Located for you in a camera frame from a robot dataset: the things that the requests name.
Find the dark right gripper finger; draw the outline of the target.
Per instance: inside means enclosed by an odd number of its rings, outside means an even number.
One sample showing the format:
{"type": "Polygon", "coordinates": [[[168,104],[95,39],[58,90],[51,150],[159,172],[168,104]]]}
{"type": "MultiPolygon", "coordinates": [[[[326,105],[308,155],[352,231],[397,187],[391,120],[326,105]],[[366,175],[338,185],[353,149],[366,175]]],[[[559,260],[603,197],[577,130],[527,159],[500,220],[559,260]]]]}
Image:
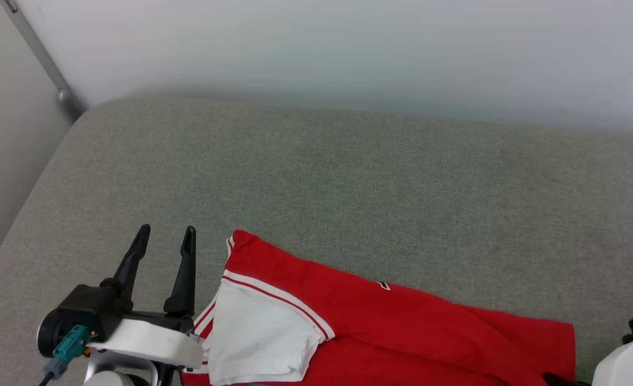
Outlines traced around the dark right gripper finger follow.
{"type": "Polygon", "coordinates": [[[591,386],[589,383],[572,381],[552,373],[544,373],[542,378],[548,386],[591,386]]]}

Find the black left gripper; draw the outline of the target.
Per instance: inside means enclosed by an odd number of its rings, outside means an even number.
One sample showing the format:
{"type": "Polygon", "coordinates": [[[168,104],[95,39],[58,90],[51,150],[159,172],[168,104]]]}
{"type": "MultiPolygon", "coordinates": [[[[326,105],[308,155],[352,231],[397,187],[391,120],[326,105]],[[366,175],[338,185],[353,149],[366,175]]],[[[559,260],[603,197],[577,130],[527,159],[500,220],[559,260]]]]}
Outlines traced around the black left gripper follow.
{"type": "Polygon", "coordinates": [[[132,294],[138,264],[145,256],[151,227],[142,225],[120,266],[100,286],[79,284],[42,320],[37,334],[40,354],[51,358],[57,345],[69,331],[82,325],[95,333],[94,342],[103,343],[116,331],[122,320],[138,320],[174,330],[190,332],[193,327],[196,293],[196,230],[188,226],[181,245],[181,264],[172,293],[165,300],[164,312],[140,312],[133,309],[132,294]]]}

